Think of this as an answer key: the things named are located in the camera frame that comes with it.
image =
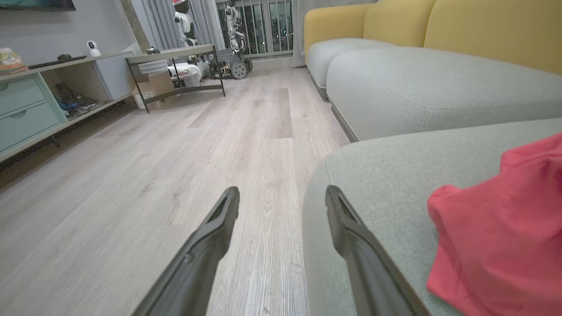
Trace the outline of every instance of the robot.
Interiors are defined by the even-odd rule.
[[[193,19],[187,13],[189,12],[189,1],[187,0],[173,0],[176,12],[174,13],[174,22],[180,34],[180,40],[183,46],[198,45],[195,39],[195,27]]]
[[[210,73],[214,77],[222,73],[226,77],[243,79],[252,70],[252,61],[244,58],[246,36],[238,31],[241,20],[240,13],[234,7],[234,1],[228,0],[225,9],[230,48],[217,51],[217,60],[210,59]]]

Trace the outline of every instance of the wall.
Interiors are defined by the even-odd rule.
[[[72,1],[76,11],[0,11],[0,48],[12,48],[33,65],[55,61],[63,53],[89,55],[88,40],[102,54],[135,42],[120,0]]]

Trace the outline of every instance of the white security camera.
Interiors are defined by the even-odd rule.
[[[93,40],[89,40],[87,44],[88,47],[90,48],[90,56],[96,57],[102,55],[98,50],[98,44],[96,44]]]

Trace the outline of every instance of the cardboard box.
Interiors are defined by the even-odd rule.
[[[152,98],[162,93],[170,92],[174,90],[174,83],[170,78],[170,74],[168,72],[153,74],[148,76],[149,82],[139,82],[139,88],[143,94],[144,99]],[[140,97],[140,93],[135,87],[133,89],[133,97],[137,103],[137,107],[139,110],[144,110],[144,105],[142,103],[142,99]],[[165,106],[165,104],[169,104],[174,102],[176,96],[171,96],[162,100],[154,101],[147,104],[148,109],[161,109]]]
[[[155,95],[174,90],[174,83],[172,82],[170,73],[167,70],[161,73],[148,75],[148,81],[150,82]]]

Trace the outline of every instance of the yellow sofa cushion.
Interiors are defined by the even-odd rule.
[[[372,3],[354,6],[318,8],[305,15],[305,56],[318,42],[337,38],[362,38],[365,14]]]
[[[424,47],[562,74],[562,0],[437,0]]]
[[[435,0],[383,0],[365,15],[363,38],[422,47]]]

